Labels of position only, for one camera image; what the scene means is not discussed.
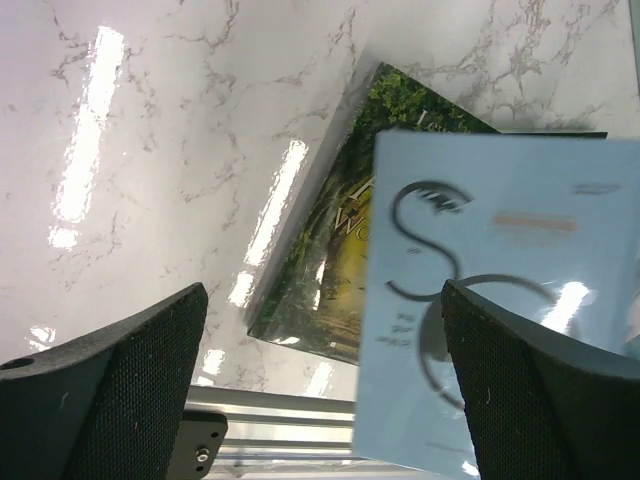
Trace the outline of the light blue SO book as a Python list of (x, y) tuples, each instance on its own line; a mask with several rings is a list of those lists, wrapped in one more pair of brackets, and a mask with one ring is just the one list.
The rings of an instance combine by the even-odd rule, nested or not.
[(388, 130), (374, 166), (352, 448), (472, 478), (444, 283), (623, 352), (639, 289), (639, 146)]

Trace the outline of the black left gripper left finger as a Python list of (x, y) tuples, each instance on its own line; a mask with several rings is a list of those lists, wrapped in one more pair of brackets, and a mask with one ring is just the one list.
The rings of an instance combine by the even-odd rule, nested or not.
[(2, 478), (165, 478), (207, 307), (195, 283), (2, 364)]

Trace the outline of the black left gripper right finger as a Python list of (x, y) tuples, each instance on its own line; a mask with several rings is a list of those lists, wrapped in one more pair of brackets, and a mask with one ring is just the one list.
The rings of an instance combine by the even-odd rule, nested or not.
[(639, 363), (509, 312), (456, 281), (448, 351), (483, 479), (636, 479)]

